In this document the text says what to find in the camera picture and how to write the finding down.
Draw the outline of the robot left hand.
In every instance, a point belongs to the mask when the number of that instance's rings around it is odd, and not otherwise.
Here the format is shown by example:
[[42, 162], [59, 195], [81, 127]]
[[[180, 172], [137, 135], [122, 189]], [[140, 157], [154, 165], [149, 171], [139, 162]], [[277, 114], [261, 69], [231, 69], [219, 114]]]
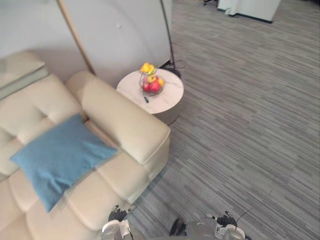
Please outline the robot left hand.
[[108, 221], [113, 221], [113, 220], [117, 220], [119, 222], [122, 222], [125, 217], [131, 213], [134, 209], [136, 208], [136, 206], [130, 205], [125, 209], [121, 209], [120, 206], [117, 204], [113, 207], [112, 211], [110, 212], [109, 216], [108, 216]]

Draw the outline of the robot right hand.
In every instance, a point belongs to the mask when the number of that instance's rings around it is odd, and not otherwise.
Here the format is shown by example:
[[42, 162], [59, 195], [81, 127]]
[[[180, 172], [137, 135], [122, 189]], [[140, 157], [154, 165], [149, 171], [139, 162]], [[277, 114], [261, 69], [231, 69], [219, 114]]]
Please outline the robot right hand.
[[212, 220], [216, 220], [216, 222], [219, 225], [222, 225], [223, 227], [226, 227], [227, 225], [237, 226], [237, 221], [232, 216], [232, 214], [227, 210], [224, 212], [224, 215], [221, 217], [214, 216], [210, 213], [207, 214], [207, 217]]

